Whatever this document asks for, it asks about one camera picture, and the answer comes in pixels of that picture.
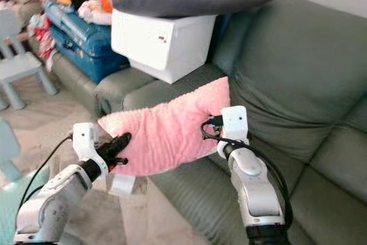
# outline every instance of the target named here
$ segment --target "white storage box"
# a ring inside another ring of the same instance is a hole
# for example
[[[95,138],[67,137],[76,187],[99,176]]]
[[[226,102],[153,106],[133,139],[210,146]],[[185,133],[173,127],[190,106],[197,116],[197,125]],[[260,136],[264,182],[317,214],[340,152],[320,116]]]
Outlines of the white storage box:
[[[112,49],[130,65],[167,83],[202,66],[208,55],[215,15],[163,19],[113,10]]]

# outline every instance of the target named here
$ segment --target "floor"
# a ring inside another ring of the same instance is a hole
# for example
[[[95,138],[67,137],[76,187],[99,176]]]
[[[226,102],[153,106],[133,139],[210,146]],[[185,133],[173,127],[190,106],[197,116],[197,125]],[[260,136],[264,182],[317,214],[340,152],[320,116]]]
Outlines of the floor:
[[[21,144],[21,155],[14,162],[25,173],[38,167],[59,140],[72,131],[74,123],[90,121],[88,111],[57,80],[54,82],[60,92],[48,96],[35,79],[18,81],[15,87],[27,103],[26,108],[13,110],[10,107],[0,111]],[[68,143],[60,148],[51,163],[54,169],[62,169],[74,160]],[[93,185],[93,190],[71,215],[65,228],[67,232],[88,245],[209,244],[149,179],[137,179],[131,195],[107,192],[111,179],[112,176]],[[0,174],[0,186],[5,184]]]

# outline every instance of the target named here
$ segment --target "green sofa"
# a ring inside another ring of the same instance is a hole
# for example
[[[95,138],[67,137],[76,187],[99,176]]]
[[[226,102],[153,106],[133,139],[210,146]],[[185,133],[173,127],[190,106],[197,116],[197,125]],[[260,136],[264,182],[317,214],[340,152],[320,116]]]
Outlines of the green sofa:
[[[65,57],[54,71],[94,116],[152,107],[230,76],[251,145],[291,192],[292,244],[367,242],[367,19],[276,0],[222,23],[212,62],[169,85],[128,68],[91,82]],[[151,179],[213,244],[247,244],[227,165],[217,154]]]

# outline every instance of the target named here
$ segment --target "plastic chair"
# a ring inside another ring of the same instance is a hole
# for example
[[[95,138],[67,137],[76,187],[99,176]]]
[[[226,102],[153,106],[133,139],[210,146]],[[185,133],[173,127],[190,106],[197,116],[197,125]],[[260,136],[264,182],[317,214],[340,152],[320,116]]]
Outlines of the plastic chair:
[[[0,188],[0,244],[13,244],[15,219],[19,203],[34,172],[26,176],[13,164],[12,159],[20,155],[20,145],[10,125],[0,117],[0,171],[11,183]],[[47,183],[49,167],[45,167],[34,179],[30,194],[36,188]],[[60,245],[81,245],[78,238],[63,233]]]
[[[22,109],[26,106],[11,84],[16,80],[36,75],[44,85],[47,94],[54,95],[58,92],[47,77],[40,61],[32,53],[25,52],[24,47],[17,40],[15,35],[20,31],[21,28],[14,12],[9,9],[0,10],[0,51],[4,57],[3,60],[0,60],[0,85],[14,109]],[[13,55],[5,41],[8,38],[17,52],[16,55]],[[0,97],[0,110],[7,106],[7,103]]]

